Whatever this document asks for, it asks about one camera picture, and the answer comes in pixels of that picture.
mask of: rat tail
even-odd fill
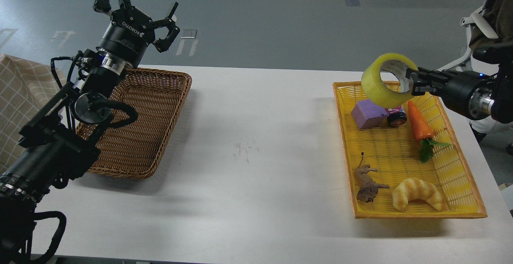
[[[358,164],[358,167],[356,169],[358,169],[359,167],[362,166],[362,163],[363,163],[363,152],[362,152],[362,159],[360,160],[360,163]]]

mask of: toy carrot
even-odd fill
[[[425,163],[434,156],[433,148],[437,146],[450,146],[449,143],[440,143],[433,140],[434,132],[411,100],[408,101],[408,114],[416,141],[420,142],[418,156],[420,162]]]

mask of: checkered cloth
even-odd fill
[[[58,90],[49,66],[0,54],[0,172],[23,152],[20,129]]]

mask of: yellow tape roll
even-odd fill
[[[362,75],[363,92],[374,104],[383,108],[395,108],[413,98],[409,92],[409,81],[406,79],[406,69],[418,70],[412,60],[402,54],[382,54]],[[383,80],[381,72],[392,73],[401,83],[401,92],[389,89]]]

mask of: yellow basket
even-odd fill
[[[394,91],[400,90],[398,82],[385,84]],[[360,130],[351,111],[358,101],[367,98],[361,82],[333,83],[333,90],[355,218],[487,217],[476,182],[438,97],[425,94],[412,101],[434,130],[434,139],[451,143],[451,146],[435,147],[432,160],[421,163],[418,159],[420,144],[413,137],[409,121],[396,128],[383,121],[379,127]],[[361,160],[361,152],[365,153],[363,162],[379,170],[369,172],[372,180],[390,185],[390,189],[379,189],[374,202],[366,203],[356,199],[360,184],[353,171]],[[446,200],[446,210],[439,212],[421,200],[409,202],[404,212],[396,210],[392,205],[392,191],[402,180],[412,177],[434,184]]]

